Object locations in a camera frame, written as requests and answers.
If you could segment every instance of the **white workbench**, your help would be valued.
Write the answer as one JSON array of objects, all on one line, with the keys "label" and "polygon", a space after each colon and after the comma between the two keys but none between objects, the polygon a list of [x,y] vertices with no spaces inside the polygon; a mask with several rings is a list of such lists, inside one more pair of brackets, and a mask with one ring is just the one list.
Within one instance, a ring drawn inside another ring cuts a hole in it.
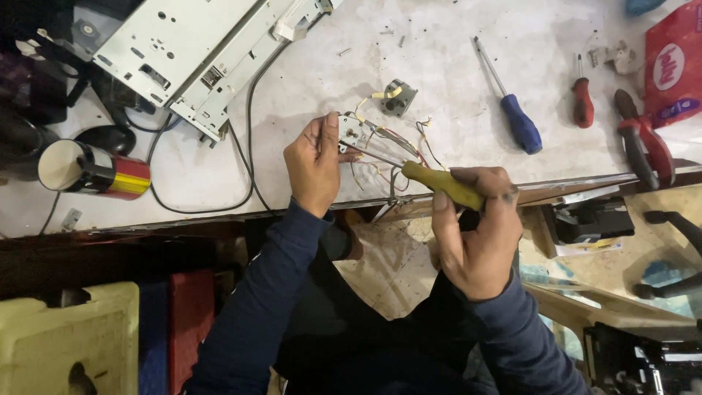
[{"label": "white workbench", "polygon": [[[626,39],[643,62],[645,31],[683,3],[669,0],[652,13],[628,20],[623,14],[623,1],[345,0],[306,39],[291,45],[258,85],[253,101],[253,157],[260,191],[271,207],[285,208],[290,187],[283,148],[313,117],[331,110],[353,110],[363,97],[382,91],[395,78],[419,89],[403,118],[382,116],[374,102],[367,103],[362,114],[417,144],[419,133],[414,122],[431,117],[428,138],[434,153],[447,166],[503,166],[518,184],[628,173],[616,136],[619,118],[611,102],[617,88],[635,96],[634,78],[616,76],[601,65],[592,69],[585,60],[587,52]],[[395,34],[379,34],[387,29]],[[403,35],[404,48],[400,48]],[[472,38],[476,35],[496,59],[494,66],[507,90],[517,95],[525,113],[539,128],[544,147],[539,154],[529,156],[513,143],[499,108],[496,85],[475,51]],[[338,53],[347,48],[351,52],[340,57]],[[571,121],[577,53],[583,54],[596,109],[595,124],[586,130],[578,129]],[[228,108],[239,140],[244,143],[245,95],[239,94]],[[156,127],[163,118],[165,115],[141,123]],[[107,119],[88,89],[70,110],[68,121],[53,129],[70,138],[88,127],[106,124]],[[701,127],[702,119],[696,117],[660,133],[674,157],[702,162]],[[131,156],[145,159],[153,135],[136,133],[138,144]],[[248,192],[249,180],[233,139],[228,136],[210,149],[198,138],[199,133],[185,122],[163,135],[152,163],[152,179],[159,196],[182,210],[237,203]],[[389,147],[379,138],[372,140],[370,148],[407,158],[402,149]],[[425,145],[422,152],[433,167],[439,168]],[[389,185],[373,167],[354,166],[363,190],[354,182],[349,165],[344,164],[336,202],[377,200],[389,195]],[[380,167],[389,177],[389,166]],[[400,176],[398,185],[404,182]],[[413,182],[401,195],[426,192],[427,188]],[[39,182],[11,181],[0,187],[0,231],[10,237],[36,235],[54,196]],[[263,210],[255,195],[231,212],[182,215],[162,209],[151,192],[130,202],[68,193],[62,194],[47,233],[60,231],[71,208],[82,212],[77,231],[139,228]]]}]

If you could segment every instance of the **hand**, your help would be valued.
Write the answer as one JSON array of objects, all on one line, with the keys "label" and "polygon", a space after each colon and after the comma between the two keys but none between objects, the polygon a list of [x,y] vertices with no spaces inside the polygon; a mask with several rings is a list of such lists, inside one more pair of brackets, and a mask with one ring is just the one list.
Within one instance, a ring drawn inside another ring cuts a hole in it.
[{"label": "hand", "polygon": [[339,162],[351,162],[358,152],[339,155],[339,114],[313,119],[283,150],[293,198],[303,209],[322,218],[336,199],[341,183]]},{"label": "hand", "polygon": [[443,191],[434,194],[432,230],[449,280],[471,301],[499,296],[510,280],[522,235],[517,215],[519,190],[502,167],[453,168],[459,182],[485,196],[485,213],[476,231],[462,232],[456,208]]}]

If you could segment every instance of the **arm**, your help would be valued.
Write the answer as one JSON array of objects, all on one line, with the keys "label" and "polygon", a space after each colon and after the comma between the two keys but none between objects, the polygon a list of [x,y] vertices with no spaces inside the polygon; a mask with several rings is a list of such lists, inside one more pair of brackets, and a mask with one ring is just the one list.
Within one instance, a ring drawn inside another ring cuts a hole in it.
[{"label": "arm", "polygon": [[339,191],[338,113],[312,120],[283,155],[293,199],[198,350],[188,395],[265,394],[280,342]]},{"label": "arm", "polygon": [[517,276],[497,298],[467,308],[483,323],[480,350],[500,394],[590,393]]},{"label": "arm", "polygon": [[519,190],[501,167],[454,168],[451,175],[483,195],[475,231],[461,233],[456,208],[434,195],[432,229],[442,268],[481,323],[481,351],[501,394],[589,394],[585,380],[538,317],[537,303],[511,269],[522,236]]},{"label": "arm", "polygon": [[333,217],[319,219],[291,200],[283,220],[225,304],[198,350],[188,394],[265,394],[288,319],[317,243]]}]

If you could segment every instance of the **red-handled screwdriver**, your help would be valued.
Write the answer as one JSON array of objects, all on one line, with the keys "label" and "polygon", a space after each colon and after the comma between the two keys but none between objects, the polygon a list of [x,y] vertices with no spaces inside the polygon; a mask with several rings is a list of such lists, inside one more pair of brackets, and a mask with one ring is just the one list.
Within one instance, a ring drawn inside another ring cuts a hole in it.
[{"label": "red-handled screwdriver", "polygon": [[578,127],[587,129],[592,126],[592,122],[595,120],[595,107],[592,105],[588,90],[590,80],[583,77],[583,56],[579,54],[578,66],[580,67],[580,78],[575,81],[575,86],[573,86],[576,96],[574,117]]}]

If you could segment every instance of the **yellow soldering iron handle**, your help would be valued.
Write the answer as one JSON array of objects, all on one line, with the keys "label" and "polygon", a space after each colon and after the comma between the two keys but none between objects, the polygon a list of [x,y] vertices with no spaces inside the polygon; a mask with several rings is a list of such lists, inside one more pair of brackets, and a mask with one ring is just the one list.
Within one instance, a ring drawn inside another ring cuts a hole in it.
[{"label": "yellow soldering iron handle", "polygon": [[448,171],[431,170],[417,162],[407,161],[402,167],[402,174],[432,190],[443,190],[454,202],[475,211],[480,211],[485,202],[485,197],[456,181]]}]

